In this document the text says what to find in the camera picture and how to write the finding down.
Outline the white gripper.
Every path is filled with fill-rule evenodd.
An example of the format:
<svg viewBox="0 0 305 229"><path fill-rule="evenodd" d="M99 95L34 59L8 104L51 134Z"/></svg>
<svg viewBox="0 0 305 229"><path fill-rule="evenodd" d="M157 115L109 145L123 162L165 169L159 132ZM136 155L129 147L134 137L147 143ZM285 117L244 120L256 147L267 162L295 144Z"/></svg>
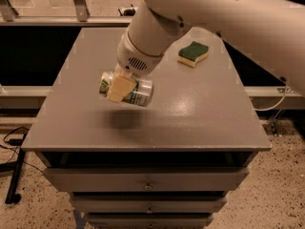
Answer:
<svg viewBox="0 0 305 229"><path fill-rule="evenodd" d="M125 77L122 70L138 77L150 74L161 61L161 56L152 56L138 50L125 32L118 44L117 63L114 78L108 90L107 98L115 103L123 100L134 88L136 82Z"/></svg>

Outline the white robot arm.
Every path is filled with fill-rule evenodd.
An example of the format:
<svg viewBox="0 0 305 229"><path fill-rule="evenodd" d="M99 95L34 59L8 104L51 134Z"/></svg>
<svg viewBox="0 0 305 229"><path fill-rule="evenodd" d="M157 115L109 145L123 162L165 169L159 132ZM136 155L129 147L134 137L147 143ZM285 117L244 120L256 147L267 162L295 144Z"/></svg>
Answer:
<svg viewBox="0 0 305 229"><path fill-rule="evenodd" d="M119 102L167 48L200 27L305 94L305 7L287 0L141 0L117 49L107 98Z"/></svg>

